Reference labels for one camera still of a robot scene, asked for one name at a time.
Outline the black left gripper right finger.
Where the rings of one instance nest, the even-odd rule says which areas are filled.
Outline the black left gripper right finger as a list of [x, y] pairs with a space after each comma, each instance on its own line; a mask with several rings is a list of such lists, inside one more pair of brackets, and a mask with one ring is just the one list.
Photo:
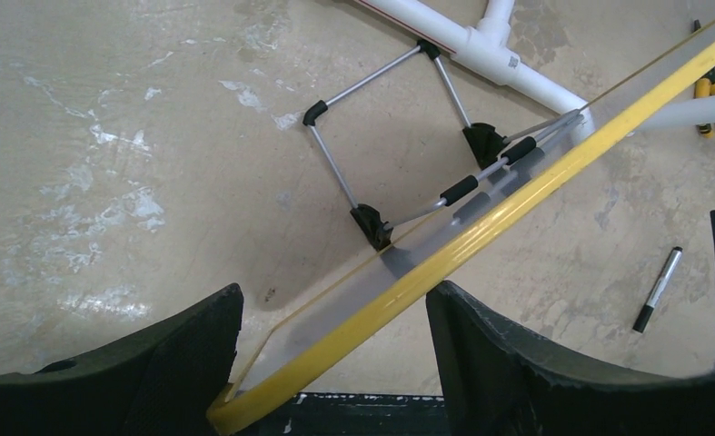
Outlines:
[[450, 281], [425, 305], [454, 435], [715, 435], [715, 372], [671, 378], [592, 358]]

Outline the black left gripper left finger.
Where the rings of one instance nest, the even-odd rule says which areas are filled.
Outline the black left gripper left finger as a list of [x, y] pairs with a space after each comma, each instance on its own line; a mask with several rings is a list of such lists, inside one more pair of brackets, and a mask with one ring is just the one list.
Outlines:
[[0, 375], [0, 435], [212, 435], [241, 330], [236, 283], [33, 373]]

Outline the yellow framed whiteboard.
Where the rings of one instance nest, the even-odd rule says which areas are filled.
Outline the yellow framed whiteboard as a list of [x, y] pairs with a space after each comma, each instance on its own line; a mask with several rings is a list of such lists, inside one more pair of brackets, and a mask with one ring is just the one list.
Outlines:
[[553, 163], [517, 193], [455, 236], [420, 265], [395, 281], [321, 340], [241, 395], [219, 395], [207, 417], [221, 434], [233, 434], [260, 420], [314, 382], [386, 324], [468, 262], [551, 194], [607, 153], [626, 134], [715, 65], [715, 21], [694, 34], [710, 40], [644, 96], [613, 117], [585, 141]]

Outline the black metal whiteboard stand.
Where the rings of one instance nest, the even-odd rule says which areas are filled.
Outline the black metal whiteboard stand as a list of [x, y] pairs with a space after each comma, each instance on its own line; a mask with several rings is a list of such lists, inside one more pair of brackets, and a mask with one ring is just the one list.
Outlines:
[[516, 134], [474, 121], [440, 47], [425, 39], [302, 117], [350, 216], [377, 252], [397, 228], [452, 207], [569, 139], [584, 122], [580, 109]]

